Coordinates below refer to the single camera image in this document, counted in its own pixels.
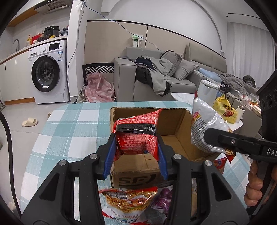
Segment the right hand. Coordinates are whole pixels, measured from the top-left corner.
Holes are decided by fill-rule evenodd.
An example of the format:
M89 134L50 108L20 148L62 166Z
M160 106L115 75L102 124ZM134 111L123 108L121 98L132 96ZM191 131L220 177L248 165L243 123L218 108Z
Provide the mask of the right hand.
M262 198L261 188L263 187L263 181L258 178L257 172L258 164L256 161L253 161L248 173L248 184L245 188L246 193L244 195L244 201L247 207L257 205L258 201Z

